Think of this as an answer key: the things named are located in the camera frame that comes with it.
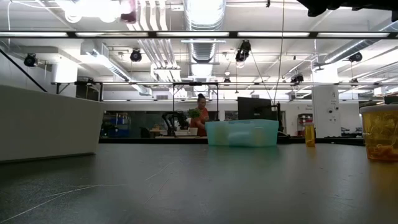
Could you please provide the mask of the large orange pill bottle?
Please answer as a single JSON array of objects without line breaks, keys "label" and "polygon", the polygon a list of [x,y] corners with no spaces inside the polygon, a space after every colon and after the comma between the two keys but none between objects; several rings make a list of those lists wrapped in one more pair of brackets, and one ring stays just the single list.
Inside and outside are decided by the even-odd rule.
[{"label": "large orange pill bottle", "polygon": [[398,161],[398,104],[365,106],[359,112],[368,159]]},{"label": "large orange pill bottle", "polygon": [[215,144],[217,146],[228,145],[228,126],[226,124],[217,125],[215,127]]},{"label": "large orange pill bottle", "polygon": [[271,146],[272,143],[272,139],[263,127],[254,128],[254,145],[256,147]]}]

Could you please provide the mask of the small orange pill bottle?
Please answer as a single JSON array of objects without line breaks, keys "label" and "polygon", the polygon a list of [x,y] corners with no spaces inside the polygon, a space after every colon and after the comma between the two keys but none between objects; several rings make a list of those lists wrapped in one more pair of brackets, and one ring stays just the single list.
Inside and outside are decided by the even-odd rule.
[{"label": "small orange pill bottle", "polygon": [[315,146],[315,125],[313,123],[304,124],[305,144],[308,147]]}]

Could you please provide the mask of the teal plastic bin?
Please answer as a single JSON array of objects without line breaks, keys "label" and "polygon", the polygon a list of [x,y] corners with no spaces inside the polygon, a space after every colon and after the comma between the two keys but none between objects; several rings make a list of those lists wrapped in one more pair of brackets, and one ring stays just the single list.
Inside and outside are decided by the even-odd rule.
[{"label": "teal plastic bin", "polygon": [[215,144],[215,127],[217,125],[226,124],[228,126],[228,145],[229,147],[256,147],[254,145],[254,128],[263,127],[273,143],[271,146],[277,144],[277,134],[279,123],[268,119],[249,119],[249,120],[235,120],[235,121],[212,121],[205,124],[208,144],[216,146]]}]

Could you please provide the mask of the white plastic bin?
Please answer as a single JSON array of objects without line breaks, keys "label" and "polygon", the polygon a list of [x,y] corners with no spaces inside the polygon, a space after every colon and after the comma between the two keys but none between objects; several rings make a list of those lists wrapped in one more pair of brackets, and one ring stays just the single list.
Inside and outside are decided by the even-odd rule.
[{"label": "white plastic bin", "polygon": [[0,85],[0,162],[93,154],[104,104]]}]

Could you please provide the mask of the potted green plant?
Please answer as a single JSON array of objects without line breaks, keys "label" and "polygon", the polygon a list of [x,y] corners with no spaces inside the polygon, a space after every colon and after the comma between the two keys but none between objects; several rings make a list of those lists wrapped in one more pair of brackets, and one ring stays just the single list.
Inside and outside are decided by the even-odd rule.
[{"label": "potted green plant", "polygon": [[201,125],[201,111],[198,108],[192,108],[188,110],[188,116],[190,117],[190,132],[192,136],[199,135],[199,129]]}]

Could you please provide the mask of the person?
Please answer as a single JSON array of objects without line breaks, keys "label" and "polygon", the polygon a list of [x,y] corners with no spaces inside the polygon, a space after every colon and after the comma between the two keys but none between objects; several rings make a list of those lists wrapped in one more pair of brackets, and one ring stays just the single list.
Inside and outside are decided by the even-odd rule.
[{"label": "person", "polygon": [[199,93],[197,98],[197,107],[201,111],[201,125],[198,136],[206,136],[205,123],[209,121],[209,114],[206,108],[206,98],[203,94]]}]

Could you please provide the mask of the black monitor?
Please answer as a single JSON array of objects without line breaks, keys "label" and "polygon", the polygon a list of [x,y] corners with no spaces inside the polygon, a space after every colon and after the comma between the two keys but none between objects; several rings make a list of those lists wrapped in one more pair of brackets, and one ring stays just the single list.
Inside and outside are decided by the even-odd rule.
[{"label": "black monitor", "polygon": [[238,119],[273,119],[271,100],[238,97]]}]

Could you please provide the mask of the blue storage bins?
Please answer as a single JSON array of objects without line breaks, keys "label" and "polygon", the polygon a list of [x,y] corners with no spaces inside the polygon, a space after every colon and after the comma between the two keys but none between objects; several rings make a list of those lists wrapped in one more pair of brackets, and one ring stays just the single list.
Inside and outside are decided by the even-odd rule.
[{"label": "blue storage bins", "polygon": [[127,117],[114,117],[109,120],[109,137],[127,138],[130,135],[130,119]]}]

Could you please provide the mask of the black table mat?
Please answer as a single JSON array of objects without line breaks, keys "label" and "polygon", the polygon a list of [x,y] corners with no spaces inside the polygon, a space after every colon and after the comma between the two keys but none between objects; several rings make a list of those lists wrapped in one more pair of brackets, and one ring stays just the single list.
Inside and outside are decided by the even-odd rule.
[{"label": "black table mat", "polygon": [[1,164],[0,223],[398,224],[398,162],[334,144],[102,144]]}]

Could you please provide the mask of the red cabinet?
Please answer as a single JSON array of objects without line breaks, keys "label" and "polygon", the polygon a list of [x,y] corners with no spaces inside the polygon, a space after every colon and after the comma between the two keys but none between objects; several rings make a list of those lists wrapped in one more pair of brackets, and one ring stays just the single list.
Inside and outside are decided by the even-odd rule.
[{"label": "red cabinet", "polygon": [[304,136],[307,123],[313,123],[313,115],[311,113],[299,114],[297,118],[297,136]]}]

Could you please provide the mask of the white pillar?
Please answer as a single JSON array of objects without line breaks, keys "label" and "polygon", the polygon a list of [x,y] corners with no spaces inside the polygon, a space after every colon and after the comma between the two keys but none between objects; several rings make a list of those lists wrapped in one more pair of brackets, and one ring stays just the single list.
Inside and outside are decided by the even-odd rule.
[{"label": "white pillar", "polygon": [[338,87],[322,85],[312,88],[313,122],[317,138],[340,137]]}]

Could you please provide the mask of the black overhead light bar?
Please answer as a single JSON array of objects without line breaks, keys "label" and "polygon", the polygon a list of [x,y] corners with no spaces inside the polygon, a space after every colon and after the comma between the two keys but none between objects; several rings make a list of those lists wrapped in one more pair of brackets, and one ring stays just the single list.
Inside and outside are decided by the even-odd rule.
[{"label": "black overhead light bar", "polygon": [[277,31],[5,31],[11,39],[398,39],[398,32],[277,32]]}]

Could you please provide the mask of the black aluminium table frame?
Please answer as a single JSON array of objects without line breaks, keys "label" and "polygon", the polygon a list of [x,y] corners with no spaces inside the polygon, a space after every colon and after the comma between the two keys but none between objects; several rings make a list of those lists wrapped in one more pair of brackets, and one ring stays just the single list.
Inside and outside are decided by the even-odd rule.
[{"label": "black aluminium table frame", "polygon": [[[277,144],[303,144],[304,138],[278,137]],[[365,146],[361,138],[316,138],[317,144]],[[194,138],[100,138],[100,144],[208,144],[206,137]]]}]

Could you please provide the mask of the long black ceiling rail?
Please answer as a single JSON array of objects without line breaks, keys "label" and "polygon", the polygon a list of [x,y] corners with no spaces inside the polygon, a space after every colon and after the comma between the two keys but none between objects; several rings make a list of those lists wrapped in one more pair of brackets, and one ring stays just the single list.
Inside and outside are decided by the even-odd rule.
[{"label": "long black ceiling rail", "polygon": [[52,82],[52,85],[108,85],[108,86],[122,86],[122,85],[144,85],[144,86],[172,86],[172,85],[188,85],[188,86],[202,86],[202,85],[218,85],[218,86],[398,86],[398,82],[357,82],[357,83],[317,83],[317,82],[300,82],[300,83],[284,83],[284,82]]}]

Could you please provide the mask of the white rectangular air duct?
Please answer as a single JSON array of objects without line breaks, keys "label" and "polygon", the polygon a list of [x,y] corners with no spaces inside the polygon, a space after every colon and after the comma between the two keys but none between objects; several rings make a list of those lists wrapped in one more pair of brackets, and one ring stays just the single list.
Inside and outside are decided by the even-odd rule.
[{"label": "white rectangular air duct", "polygon": [[131,78],[125,69],[109,57],[109,48],[104,43],[84,40],[81,43],[80,51],[82,55],[88,55],[94,63],[102,65],[120,80],[131,85],[140,95],[152,96],[152,90],[149,87],[136,84],[137,80]]}]

